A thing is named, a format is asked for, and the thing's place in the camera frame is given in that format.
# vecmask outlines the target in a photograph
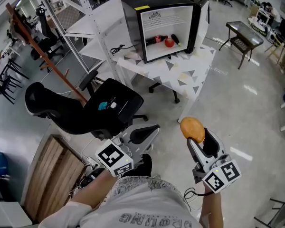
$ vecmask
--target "red apple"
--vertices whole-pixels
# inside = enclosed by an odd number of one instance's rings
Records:
[[[165,39],[165,45],[166,45],[166,47],[168,47],[168,48],[171,48],[171,47],[173,47],[174,46],[174,40],[172,39],[172,38],[167,38],[167,39]]]

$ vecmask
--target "person's hand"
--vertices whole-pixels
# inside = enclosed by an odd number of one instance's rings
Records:
[[[204,184],[204,187],[205,187],[205,193],[212,192],[212,190],[210,189],[210,187],[207,186],[206,183],[203,182],[203,184]]]

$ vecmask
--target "triangle pattern tablecloth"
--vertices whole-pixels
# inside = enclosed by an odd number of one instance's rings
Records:
[[[195,100],[200,94],[215,52],[216,49],[202,45],[192,54],[180,52],[172,55],[171,60],[165,57],[145,64],[135,51],[131,51],[117,58],[117,64]]]

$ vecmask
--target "chair armrest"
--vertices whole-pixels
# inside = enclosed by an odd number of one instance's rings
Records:
[[[95,79],[95,77],[97,76],[98,72],[96,70],[92,70],[85,78],[84,80],[81,82],[81,84],[79,85],[79,88],[84,91],[86,88],[90,94],[90,96],[92,97],[94,94],[94,90],[92,87],[92,80]]]
[[[84,80],[79,85],[79,88],[84,91],[87,86],[92,82],[93,79],[97,76],[98,72],[96,70],[93,70],[90,72],[87,76],[85,76]]]

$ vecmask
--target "fridge door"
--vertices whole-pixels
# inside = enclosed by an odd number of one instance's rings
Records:
[[[209,26],[209,0],[201,0],[194,7],[190,40],[186,53],[192,53],[194,48],[199,48],[206,36]]]

